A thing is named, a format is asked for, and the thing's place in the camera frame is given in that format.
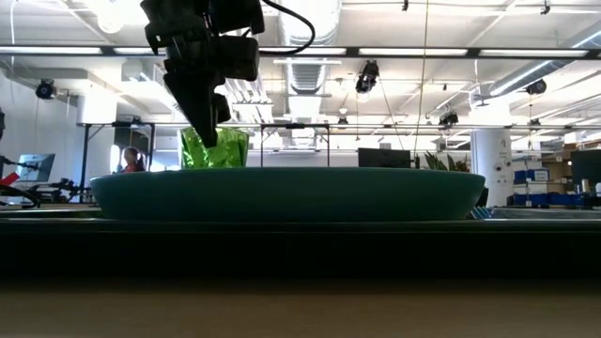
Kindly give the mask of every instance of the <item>cable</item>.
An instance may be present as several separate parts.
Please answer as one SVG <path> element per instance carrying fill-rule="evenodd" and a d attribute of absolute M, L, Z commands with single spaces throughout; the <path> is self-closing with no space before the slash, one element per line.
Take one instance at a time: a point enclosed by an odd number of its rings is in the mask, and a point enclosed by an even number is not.
<path fill-rule="evenodd" d="M 288 14 L 294 18 L 299 19 L 302 23 L 306 24 L 307 27 L 309 27 L 309 30 L 311 30 L 311 37 L 309 38 L 309 40 L 302 46 L 300 46 L 299 48 L 295 48 L 293 50 L 290 51 L 285 51 L 285 52 L 260 52 L 261 55 L 263 56 L 281 56 L 281 55 L 294 55 L 294 54 L 298 54 L 302 51 L 304 51 L 305 49 L 307 49 L 309 46 L 311 46 L 311 44 L 313 43 L 313 41 L 316 39 L 316 28 L 313 26 L 313 24 L 311 22 L 309 22 L 307 19 L 303 18 L 300 14 L 298 14 L 297 12 L 290 10 L 288 8 L 285 8 L 284 6 L 278 5 L 270 0 L 263 0 L 263 2 L 271 7 L 271 8 L 275 8 L 278 9 L 279 11 L 283 12 L 284 14 Z"/>
<path fill-rule="evenodd" d="M 29 202 L 31 202 L 31 205 L 23 206 L 23 208 L 39 207 L 39 200 L 36 196 L 34 196 L 33 194 L 31 194 L 29 192 L 22 191 L 21 189 L 17 189 L 15 187 L 11 187 L 8 185 L 0 184 L 0 196 L 24 197 L 24 198 L 28 199 Z"/>
<path fill-rule="evenodd" d="M 12 3 L 10 4 L 10 40 L 12 42 L 12 44 L 15 44 L 15 6 L 17 6 L 17 0 L 12 0 Z M 15 55 L 12 55 L 10 57 L 10 73 L 12 74 L 11 77 L 11 81 L 10 81 L 10 99 L 12 100 L 12 105 L 15 105 L 15 94 L 14 91 L 12 90 L 12 79 L 14 79 L 15 77 Z"/>
<path fill-rule="evenodd" d="M 357 126 L 357 138 L 355 139 L 355 141 L 360 141 L 361 139 L 359 138 L 359 93 L 355 94 L 355 104 L 357 105 L 357 122 L 356 126 Z"/>
<path fill-rule="evenodd" d="M 415 129 L 415 145 L 413 156 L 417 156 L 417 138 L 420 136 L 420 122 L 422 120 L 422 103 L 424 102 L 424 76 L 425 76 L 425 53 L 428 44 L 428 18 L 430 17 L 430 0 L 425 0 L 425 29 L 424 29 L 424 59 L 422 62 L 422 84 L 420 86 L 420 108 L 417 115 L 417 128 Z"/>
<path fill-rule="evenodd" d="M 34 153 L 38 143 L 38 116 L 39 116 L 39 100 L 36 100 L 36 119 L 34 120 Z"/>
<path fill-rule="evenodd" d="M 386 90 L 384 90 L 384 82 L 382 81 L 382 78 L 380 78 L 378 76 L 379 79 L 379 84 L 382 86 L 382 94 L 384 94 L 384 101 L 386 101 L 386 108 L 388 108 L 388 114 L 391 116 L 391 121 L 393 122 L 393 126 L 394 126 L 394 132 L 396 133 L 396 137 L 398 138 L 398 143 L 401 145 L 401 149 L 405 150 L 405 147 L 403 146 L 403 141 L 401 141 L 401 135 L 398 134 L 398 128 L 396 127 L 396 122 L 394 121 L 394 114 L 393 111 L 391 110 L 391 105 L 388 104 L 388 97 L 386 96 Z"/>
<path fill-rule="evenodd" d="M 2 163 L 6 164 L 6 165 L 17 165 L 17 166 L 21 166 L 23 168 L 27 168 L 27 169 L 31 169 L 31 170 L 38 170 L 38 166 L 37 165 L 32 165 L 32 164 L 27 164 L 27 163 L 20 163 L 20 162 L 15 162 L 15 161 L 11 161 L 9 159 L 7 159 L 6 157 L 2 157 Z"/>

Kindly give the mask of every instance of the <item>black table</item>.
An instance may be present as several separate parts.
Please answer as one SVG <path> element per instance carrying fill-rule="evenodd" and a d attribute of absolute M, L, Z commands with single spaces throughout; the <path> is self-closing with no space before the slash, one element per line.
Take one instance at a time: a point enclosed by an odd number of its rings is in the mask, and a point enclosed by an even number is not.
<path fill-rule="evenodd" d="M 601 221 L 5 218 L 0 219 L 0 257 L 5 277 L 597 278 Z"/>

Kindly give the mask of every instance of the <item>black camera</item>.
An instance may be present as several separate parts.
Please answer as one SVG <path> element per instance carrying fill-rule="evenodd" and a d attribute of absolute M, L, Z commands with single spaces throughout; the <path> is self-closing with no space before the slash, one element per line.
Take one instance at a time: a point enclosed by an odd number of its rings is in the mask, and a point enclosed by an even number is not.
<path fill-rule="evenodd" d="M 230 119 L 225 96 L 214 93 L 225 78 L 254 81 L 259 49 L 254 38 L 220 36 L 248 28 L 265 31 L 259 0 L 144 0 L 146 39 L 155 54 L 164 47 L 163 79 L 207 147 L 217 145 L 218 123 Z"/>
<path fill-rule="evenodd" d="M 376 62 L 376 60 L 367 61 L 365 67 L 363 67 L 359 80 L 357 80 L 355 90 L 357 91 L 357 93 L 360 94 L 369 93 L 372 90 L 372 88 L 374 88 L 374 85 L 376 85 L 376 79 L 378 77 L 378 62 Z"/>
<path fill-rule="evenodd" d="M 54 98 L 56 98 L 54 80 L 42 79 L 38 88 L 36 88 L 36 96 L 42 100 L 54 100 Z"/>

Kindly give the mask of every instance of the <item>black cable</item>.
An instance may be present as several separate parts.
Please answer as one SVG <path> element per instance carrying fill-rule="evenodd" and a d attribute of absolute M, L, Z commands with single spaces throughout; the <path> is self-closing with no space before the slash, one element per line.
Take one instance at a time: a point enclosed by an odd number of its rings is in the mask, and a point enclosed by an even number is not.
<path fill-rule="evenodd" d="M 22 191 L 21 189 L 17 189 L 8 185 L 0 184 L 0 196 L 8 196 L 8 197 L 24 197 L 31 202 L 29 206 L 23 206 L 23 208 L 32 208 L 39 207 L 39 200 L 36 196 L 29 192 Z"/>
<path fill-rule="evenodd" d="M 31 170 L 38 170 L 38 166 L 37 165 L 32 165 L 32 164 L 27 164 L 27 163 L 18 163 L 15 161 L 11 161 L 9 159 L 7 159 L 6 157 L 2 157 L 2 162 L 6 165 L 17 165 L 17 166 L 21 166 L 23 168 L 27 168 L 27 169 L 31 169 Z"/>
<path fill-rule="evenodd" d="M 281 12 L 283 12 L 284 14 L 288 14 L 294 18 L 299 19 L 302 23 L 306 24 L 307 27 L 309 27 L 309 29 L 311 30 L 311 38 L 309 38 L 309 40 L 302 46 L 300 46 L 299 48 L 295 48 L 293 50 L 290 51 L 285 51 L 285 52 L 260 52 L 259 54 L 263 55 L 263 56 L 282 56 L 282 55 L 294 55 L 294 54 L 298 54 L 302 51 L 304 51 L 305 49 L 307 49 L 309 46 L 311 46 L 311 44 L 313 43 L 313 41 L 316 39 L 316 28 L 313 26 L 313 24 L 311 22 L 309 22 L 307 19 L 303 18 L 300 14 L 298 14 L 295 11 L 292 11 L 288 8 L 285 8 L 284 6 L 278 5 L 270 0 L 263 0 L 263 2 L 271 7 L 271 8 L 275 8 Z"/>

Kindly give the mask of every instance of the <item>blue box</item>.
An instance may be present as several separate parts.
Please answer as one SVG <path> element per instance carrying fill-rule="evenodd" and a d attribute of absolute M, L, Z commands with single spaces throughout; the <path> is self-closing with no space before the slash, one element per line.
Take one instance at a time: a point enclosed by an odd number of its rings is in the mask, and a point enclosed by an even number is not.
<path fill-rule="evenodd" d="M 548 206 L 549 204 L 546 193 L 531 193 L 529 195 L 521 193 L 514 194 L 514 203 L 516 203 L 516 206 L 525 206 L 527 200 L 530 200 L 533 206 Z"/>
<path fill-rule="evenodd" d="M 573 206 L 576 203 L 576 195 L 567 193 L 548 193 L 548 203 L 552 206 Z"/>
<path fill-rule="evenodd" d="M 526 178 L 537 182 L 548 181 L 548 169 L 541 168 L 514 171 L 514 184 L 524 184 L 526 183 Z"/>

